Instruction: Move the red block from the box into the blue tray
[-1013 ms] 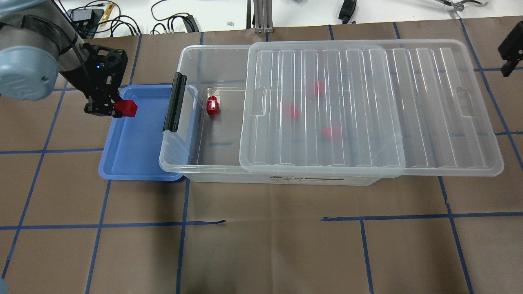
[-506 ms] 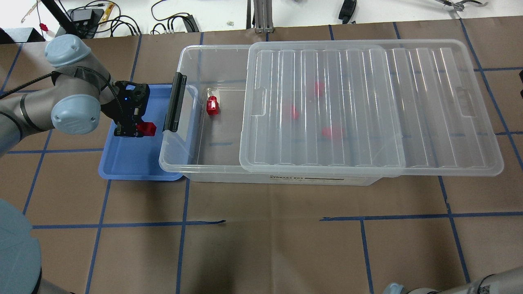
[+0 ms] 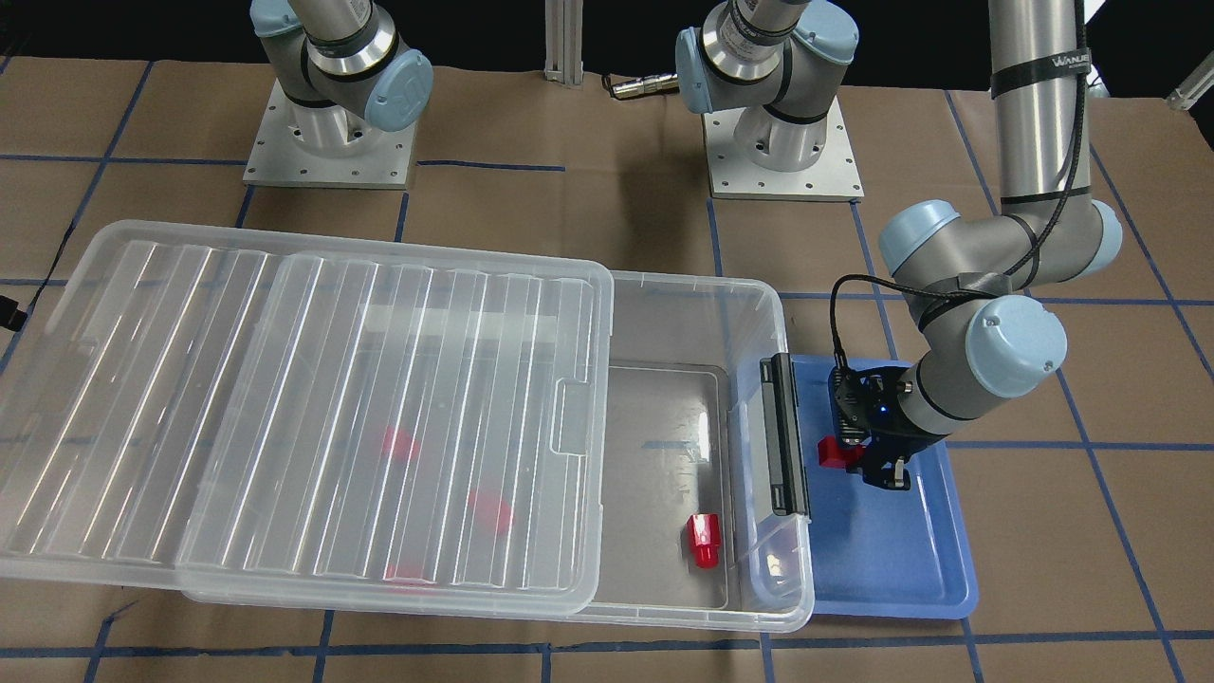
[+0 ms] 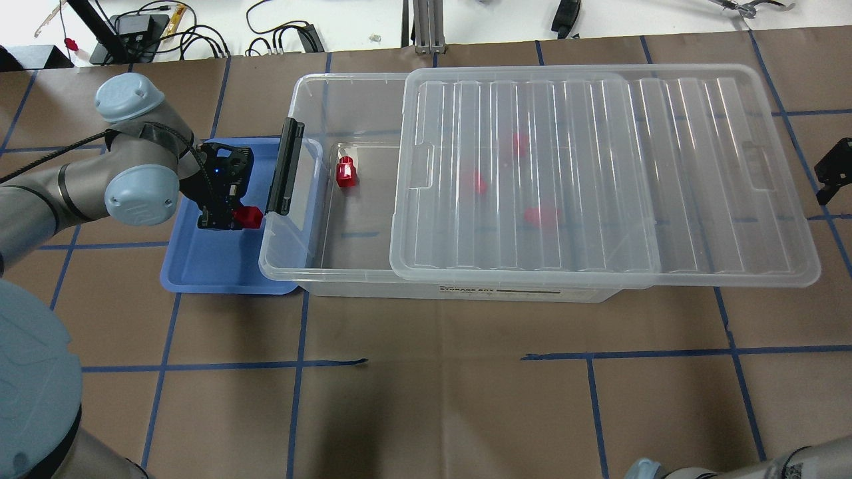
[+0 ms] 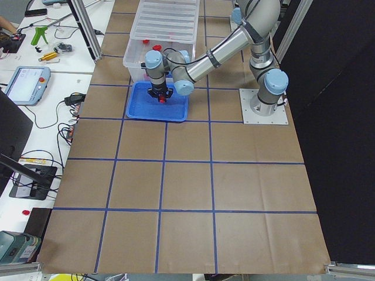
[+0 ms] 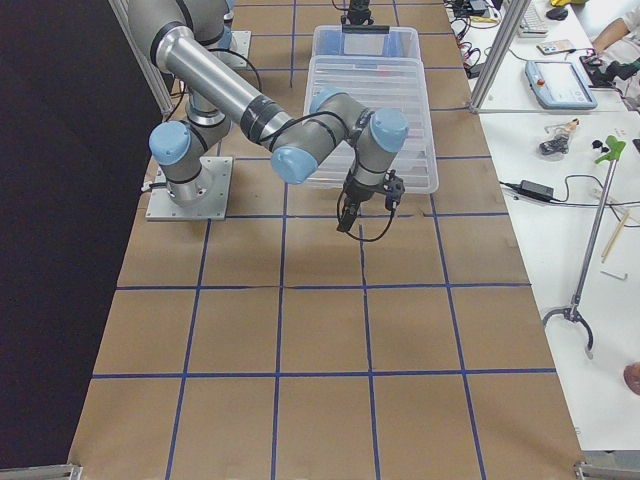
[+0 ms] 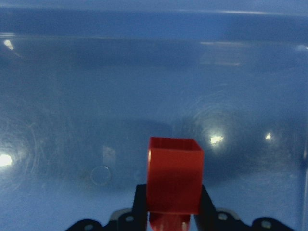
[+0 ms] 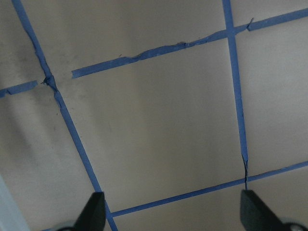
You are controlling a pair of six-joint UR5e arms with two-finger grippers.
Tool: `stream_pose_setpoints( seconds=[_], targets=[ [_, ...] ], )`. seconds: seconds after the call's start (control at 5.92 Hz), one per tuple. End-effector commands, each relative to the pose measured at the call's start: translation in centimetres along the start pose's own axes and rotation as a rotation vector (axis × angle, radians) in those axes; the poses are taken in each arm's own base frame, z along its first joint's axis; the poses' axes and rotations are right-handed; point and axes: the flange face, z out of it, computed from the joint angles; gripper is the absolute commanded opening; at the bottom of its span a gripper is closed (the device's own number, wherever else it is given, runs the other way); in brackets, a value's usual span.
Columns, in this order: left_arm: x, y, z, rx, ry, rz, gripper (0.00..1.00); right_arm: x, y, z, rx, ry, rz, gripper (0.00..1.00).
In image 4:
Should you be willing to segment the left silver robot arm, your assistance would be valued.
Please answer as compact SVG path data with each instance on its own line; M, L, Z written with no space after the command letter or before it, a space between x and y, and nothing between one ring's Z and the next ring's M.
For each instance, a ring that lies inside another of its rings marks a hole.
M162 224L180 197L197 204L201 230L260 227L261 210L242 201L254 161L249 148L196 142L165 94L139 73L106 80L95 109L106 130L2 178L3 271L86 222Z

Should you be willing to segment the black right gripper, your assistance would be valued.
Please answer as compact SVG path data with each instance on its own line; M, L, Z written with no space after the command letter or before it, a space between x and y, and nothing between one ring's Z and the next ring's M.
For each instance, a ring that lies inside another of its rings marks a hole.
M821 185L815 197L819 206L826 206L851 182L851 138L841 138L815 165L816 181Z

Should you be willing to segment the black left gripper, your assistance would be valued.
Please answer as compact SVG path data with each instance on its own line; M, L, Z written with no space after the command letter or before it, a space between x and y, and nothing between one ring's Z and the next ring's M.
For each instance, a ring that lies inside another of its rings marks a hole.
M184 196L200 210L196 222L200 230L240 231L232 218L242 200L254 167L254 155L247 146L204 142L192 151L200 169L184 179Z

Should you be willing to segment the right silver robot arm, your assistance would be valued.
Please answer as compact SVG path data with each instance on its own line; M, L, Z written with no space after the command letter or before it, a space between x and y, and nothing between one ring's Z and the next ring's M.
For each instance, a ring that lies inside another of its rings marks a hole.
M602 359L612 476L645 456L728 471L850 434L850 189L809 222L821 277L801 290L715 288L727 345L712 354Z

